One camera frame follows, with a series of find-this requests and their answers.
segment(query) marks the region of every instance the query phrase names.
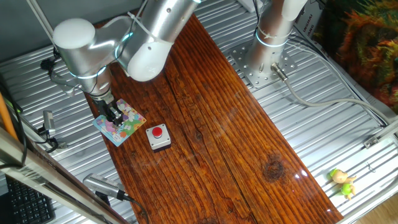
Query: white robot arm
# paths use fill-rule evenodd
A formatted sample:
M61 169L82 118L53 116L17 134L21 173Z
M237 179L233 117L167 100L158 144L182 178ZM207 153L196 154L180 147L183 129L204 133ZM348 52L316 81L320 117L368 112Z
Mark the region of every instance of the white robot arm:
M294 20L307 0L273 0L264 4L253 45L245 58L259 75L271 72L281 60ZM69 19L53 32L53 41L74 81L94 99L101 114L116 125L122 122L111 94L111 72L119 62L126 75L139 82L155 78L170 48L200 0L146 0L138 20L130 14L100 29L84 19Z
M111 94L108 65L118 62L139 82L163 69L171 46L200 0L148 0L138 20L119 16L100 29L84 19L68 19L53 32L53 41L74 83L89 93L101 114L120 125L122 113Z

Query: wood grain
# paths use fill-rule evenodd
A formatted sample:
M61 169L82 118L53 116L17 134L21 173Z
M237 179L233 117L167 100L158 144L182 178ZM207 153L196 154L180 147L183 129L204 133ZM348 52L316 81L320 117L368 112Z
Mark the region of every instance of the wood grain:
M119 147L104 140L127 193L151 223L342 219L195 16L155 79L136 82L116 64L111 71L115 98L147 122ZM153 153L145 130L162 123L172 147Z

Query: colorful card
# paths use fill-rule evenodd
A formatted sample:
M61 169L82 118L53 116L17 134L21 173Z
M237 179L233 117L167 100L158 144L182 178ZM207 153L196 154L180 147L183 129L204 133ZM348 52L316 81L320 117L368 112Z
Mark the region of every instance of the colorful card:
M119 110L123 112L123 124L120 127L116 127L112 122L109 122L104 115L97 117L93 121L93 124L111 140L115 146L120 146L147 120L124 100L120 99L116 104Z

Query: black keyboard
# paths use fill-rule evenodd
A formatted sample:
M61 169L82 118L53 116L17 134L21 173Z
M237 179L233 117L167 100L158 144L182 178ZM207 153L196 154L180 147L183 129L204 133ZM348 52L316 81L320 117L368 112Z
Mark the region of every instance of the black keyboard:
M15 224L48 223L55 218L51 198L6 176Z

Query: cardboard box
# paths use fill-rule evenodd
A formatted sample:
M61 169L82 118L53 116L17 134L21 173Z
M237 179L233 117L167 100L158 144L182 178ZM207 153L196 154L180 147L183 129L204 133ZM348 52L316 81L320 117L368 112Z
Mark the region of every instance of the cardboard box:
M321 18L325 5L317 0L308 0L303 14L296 20L296 28L303 34L312 37Z

